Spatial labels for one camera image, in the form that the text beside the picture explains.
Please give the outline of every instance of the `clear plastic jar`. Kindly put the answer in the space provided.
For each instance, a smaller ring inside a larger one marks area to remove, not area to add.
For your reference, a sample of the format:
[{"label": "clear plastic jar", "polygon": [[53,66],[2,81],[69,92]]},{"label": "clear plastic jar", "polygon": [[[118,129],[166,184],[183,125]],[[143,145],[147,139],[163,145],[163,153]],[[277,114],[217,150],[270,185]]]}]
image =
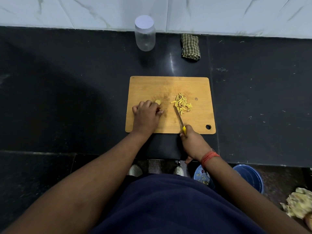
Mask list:
[{"label": "clear plastic jar", "polygon": [[148,15],[140,15],[135,19],[135,41],[142,51],[150,51],[155,46],[156,30],[154,20]]}]

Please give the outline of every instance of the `red thread bracelet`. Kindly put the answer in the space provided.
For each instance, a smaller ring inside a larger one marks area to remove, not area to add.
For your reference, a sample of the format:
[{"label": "red thread bracelet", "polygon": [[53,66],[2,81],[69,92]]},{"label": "red thread bracelet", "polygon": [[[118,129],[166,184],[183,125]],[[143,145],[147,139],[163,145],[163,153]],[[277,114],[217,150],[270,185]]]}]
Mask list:
[{"label": "red thread bracelet", "polygon": [[200,163],[201,163],[203,169],[205,169],[205,163],[206,163],[209,159],[211,159],[212,157],[220,157],[220,155],[217,154],[217,153],[214,152],[214,151],[211,151],[211,152],[206,153],[205,156],[204,156],[204,157],[202,158],[202,160],[200,161]]}]

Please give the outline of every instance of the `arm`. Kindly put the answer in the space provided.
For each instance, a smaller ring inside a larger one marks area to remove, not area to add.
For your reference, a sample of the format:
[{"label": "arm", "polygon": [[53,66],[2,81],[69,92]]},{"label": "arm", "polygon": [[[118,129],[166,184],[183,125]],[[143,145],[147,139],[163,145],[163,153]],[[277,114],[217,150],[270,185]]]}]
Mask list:
[{"label": "arm", "polygon": [[[186,126],[186,136],[184,134],[180,136],[184,149],[189,155],[185,163],[189,163],[192,159],[201,161],[202,157],[211,151],[203,137],[196,133],[190,125]],[[224,189],[233,204],[266,232],[271,234],[309,233],[262,196],[222,158],[212,157],[205,163],[205,169]]]},{"label": "arm", "polygon": [[87,233],[163,113],[151,101],[140,102],[132,110],[134,125],[127,137],[49,189],[4,233]]}]

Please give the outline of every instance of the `checkered cloth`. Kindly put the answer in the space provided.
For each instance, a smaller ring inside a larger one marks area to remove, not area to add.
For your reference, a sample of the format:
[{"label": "checkered cloth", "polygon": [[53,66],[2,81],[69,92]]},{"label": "checkered cloth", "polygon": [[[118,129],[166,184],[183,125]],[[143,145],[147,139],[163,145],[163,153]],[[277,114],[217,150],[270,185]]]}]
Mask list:
[{"label": "checkered cloth", "polygon": [[199,60],[200,51],[198,47],[198,37],[191,34],[182,34],[182,57]]}]

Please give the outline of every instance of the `shoe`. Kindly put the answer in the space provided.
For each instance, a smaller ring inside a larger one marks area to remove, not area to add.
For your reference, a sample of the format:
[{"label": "shoe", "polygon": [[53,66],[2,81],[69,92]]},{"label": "shoe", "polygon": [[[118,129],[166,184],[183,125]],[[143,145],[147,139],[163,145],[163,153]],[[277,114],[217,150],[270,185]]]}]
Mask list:
[{"label": "shoe", "polygon": [[132,165],[130,167],[129,172],[128,172],[128,175],[134,176],[134,177],[139,177],[142,174],[143,174],[142,169],[138,165],[136,165],[136,164]]},{"label": "shoe", "polygon": [[176,167],[174,169],[174,174],[184,177],[184,171],[183,171],[182,167]]}]

